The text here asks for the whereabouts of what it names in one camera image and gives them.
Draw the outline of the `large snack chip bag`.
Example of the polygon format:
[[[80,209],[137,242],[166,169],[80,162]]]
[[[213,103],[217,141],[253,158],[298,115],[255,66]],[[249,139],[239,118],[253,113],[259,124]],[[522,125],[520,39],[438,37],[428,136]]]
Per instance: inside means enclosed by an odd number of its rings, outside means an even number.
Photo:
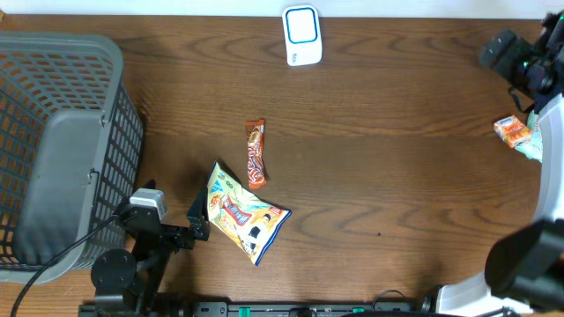
[[[213,164],[206,188],[209,221],[259,265],[292,212],[261,200],[219,162]]]

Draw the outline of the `orange red snack bar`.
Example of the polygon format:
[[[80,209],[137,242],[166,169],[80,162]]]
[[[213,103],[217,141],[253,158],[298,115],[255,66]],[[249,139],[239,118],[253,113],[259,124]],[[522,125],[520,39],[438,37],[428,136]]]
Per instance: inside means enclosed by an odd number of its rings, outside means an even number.
[[[267,183],[263,163],[263,140],[265,120],[246,122],[249,187],[258,189]]]

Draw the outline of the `small orange tissue box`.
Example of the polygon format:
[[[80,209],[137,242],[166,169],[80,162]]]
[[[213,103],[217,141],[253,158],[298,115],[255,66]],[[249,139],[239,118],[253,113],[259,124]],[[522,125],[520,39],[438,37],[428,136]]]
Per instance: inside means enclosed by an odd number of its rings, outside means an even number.
[[[509,147],[531,140],[531,130],[514,115],[500,119],[493,124],[493,130]]]

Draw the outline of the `mint green wipes packet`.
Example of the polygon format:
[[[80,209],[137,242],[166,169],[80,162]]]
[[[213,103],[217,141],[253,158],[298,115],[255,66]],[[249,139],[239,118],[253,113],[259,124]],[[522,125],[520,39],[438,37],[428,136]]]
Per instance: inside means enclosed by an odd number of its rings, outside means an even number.
[[[531,138],[529,141],[516,145],[515,149],[524,154],[528,159],[534,159],[538,162],[542,162],[543,144],[538,115],[534,112],[530,112],[527,117],[526,126],[531,131]]]

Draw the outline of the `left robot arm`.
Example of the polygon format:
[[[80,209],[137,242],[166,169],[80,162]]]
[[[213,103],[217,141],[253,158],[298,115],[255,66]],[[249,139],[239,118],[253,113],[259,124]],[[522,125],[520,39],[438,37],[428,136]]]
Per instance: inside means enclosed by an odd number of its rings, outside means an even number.
[[[211,233],[202,188],[187,212],[188,226],[167,225],[164,193],[148,181],[118,204],[116,224],[135,240],[128,251],[110,249],[91,269],[94,302],[78,309],[80,316],[191,316],[193,308],[175,295],[159,291],[172,254],[191,250]]]

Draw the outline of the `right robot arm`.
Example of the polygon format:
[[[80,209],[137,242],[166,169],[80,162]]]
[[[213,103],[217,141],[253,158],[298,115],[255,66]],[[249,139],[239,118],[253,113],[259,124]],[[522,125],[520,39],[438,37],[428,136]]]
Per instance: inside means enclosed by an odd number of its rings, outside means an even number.
[[[483,272],[442,286],[423,306],[453,316],[519,316],[563,309],[563,15],[550,13],[530,44],[510,30],[480,51],[480,63],[505,78],[508,92],[532,99],[543,156],[530,225],[496,242]]]

